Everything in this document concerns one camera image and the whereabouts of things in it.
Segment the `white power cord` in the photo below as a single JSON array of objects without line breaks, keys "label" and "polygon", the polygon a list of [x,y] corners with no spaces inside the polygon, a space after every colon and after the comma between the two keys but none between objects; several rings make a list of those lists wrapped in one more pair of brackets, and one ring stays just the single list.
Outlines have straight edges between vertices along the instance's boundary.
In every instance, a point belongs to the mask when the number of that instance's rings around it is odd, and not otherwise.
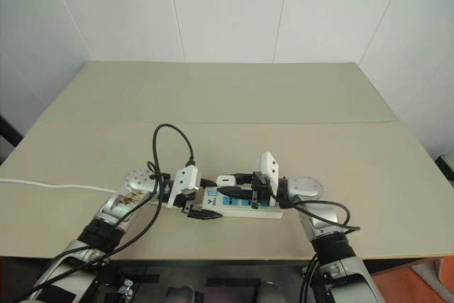
[{"label": "white power cord", "polygon": [[0,182],[10,182],[10,183],[15,183],[15,184],[31,184],[33,186],[41,186],[41,187],[48,187],[48,188],[85,188],[85,189],[93,189],[95,191],[100,191],[100,192],[108,192],[108,193],[117,192],[117,191],[114,191],[113,189],[96,187],[96,186],[86,186],[84,184],[44,184],[42,182],[19,180],[19,179],[0,179]]}]

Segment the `table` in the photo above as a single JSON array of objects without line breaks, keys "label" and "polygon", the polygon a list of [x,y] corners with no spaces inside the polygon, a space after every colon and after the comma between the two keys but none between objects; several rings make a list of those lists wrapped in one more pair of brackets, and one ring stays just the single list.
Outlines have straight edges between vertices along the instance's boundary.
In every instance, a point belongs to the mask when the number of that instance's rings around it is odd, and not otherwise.
[{"label": "table", "polygon": [[[352,211],[349,235],[364,258],[454,254],[453,188],[353,63],[179,64],[90,62],[0,167],[0,177],[118,189],[151,160],[154,128],[177,124],[205,178],[250,172],[269,150],[280,176],[312,176]],[[187,160],[171,130],[158,138],[162,170]],[[0,255],[52,257],[76,238],[109,194],[0,183]],[[142,210],[130,238],[155,207]],[[162,215],[115,259],[306,260],[294,210],[282,219]]]}]

